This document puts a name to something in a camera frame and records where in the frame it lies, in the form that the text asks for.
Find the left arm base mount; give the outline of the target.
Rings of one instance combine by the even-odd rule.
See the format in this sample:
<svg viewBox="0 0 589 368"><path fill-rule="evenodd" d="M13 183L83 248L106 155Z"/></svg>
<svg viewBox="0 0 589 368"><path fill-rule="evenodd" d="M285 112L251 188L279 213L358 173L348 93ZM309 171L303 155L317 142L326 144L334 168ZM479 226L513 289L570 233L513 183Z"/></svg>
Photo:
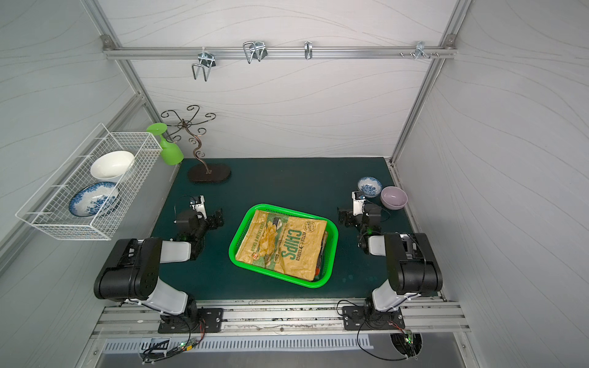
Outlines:
<svg viewBox="0 0 589 368"><path fill-rule="evenodd" d="M199 308L188 314L163 314L157 332L159 334L206 334L219 333L222 330L223 308Z"/></svg>

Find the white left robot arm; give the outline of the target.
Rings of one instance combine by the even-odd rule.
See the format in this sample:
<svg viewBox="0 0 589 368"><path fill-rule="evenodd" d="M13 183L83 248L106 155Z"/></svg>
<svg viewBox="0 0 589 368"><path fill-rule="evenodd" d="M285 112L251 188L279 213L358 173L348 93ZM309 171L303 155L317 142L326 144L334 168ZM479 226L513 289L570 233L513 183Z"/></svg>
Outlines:
<svg viewBox="0 0 589 368"><path fill-rule="evenodd" d="M160 278L165 264L195 261L205 248L209 230L224 225L222 210L211 215L187 210L176 218L179 234L116 241L94 282L94 295L101 300L142 305L157 311L163 320L179 318L192 328L199 321L194 297Z"/></svg>

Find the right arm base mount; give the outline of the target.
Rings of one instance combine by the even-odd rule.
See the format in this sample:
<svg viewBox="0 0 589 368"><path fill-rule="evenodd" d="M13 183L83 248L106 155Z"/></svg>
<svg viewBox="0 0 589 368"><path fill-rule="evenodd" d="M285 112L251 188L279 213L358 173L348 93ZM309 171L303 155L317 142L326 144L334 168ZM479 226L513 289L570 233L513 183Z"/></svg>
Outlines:
<svg viewBox="0 0 589 368"><path fill-rule="evenodd" d="M344 302L337 306L346 331L403 331L405 323L400 310L380 312L372 305L355 305Z"/></svg>

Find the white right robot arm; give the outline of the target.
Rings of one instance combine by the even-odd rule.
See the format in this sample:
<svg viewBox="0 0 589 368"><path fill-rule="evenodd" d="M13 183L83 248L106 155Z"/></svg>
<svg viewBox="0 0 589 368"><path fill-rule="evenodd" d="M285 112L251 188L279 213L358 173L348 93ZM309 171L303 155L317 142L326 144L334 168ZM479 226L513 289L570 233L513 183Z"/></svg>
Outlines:
<svg viewBox="0 0 589 368"><path fill-rule="evenodd" d="M364 253L386 259L387 279L367 299L369 312L396 312L415 297L441 291L442 271L426 234L384 232L374 204L338 209L337 216L340 224L357 229Z"/></svg>

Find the gold chips bag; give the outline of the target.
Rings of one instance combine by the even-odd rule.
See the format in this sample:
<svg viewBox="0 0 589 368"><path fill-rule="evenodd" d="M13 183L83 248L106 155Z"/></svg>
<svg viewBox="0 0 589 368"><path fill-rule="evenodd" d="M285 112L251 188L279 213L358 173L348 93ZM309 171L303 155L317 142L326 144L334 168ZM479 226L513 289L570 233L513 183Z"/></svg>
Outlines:
<svg viewBox="0 0 589 368"><path fill-rule="evenodd" d="M254 211L239 243L238 264L313 282L318 278L328 237L322 219Z"/></svg>

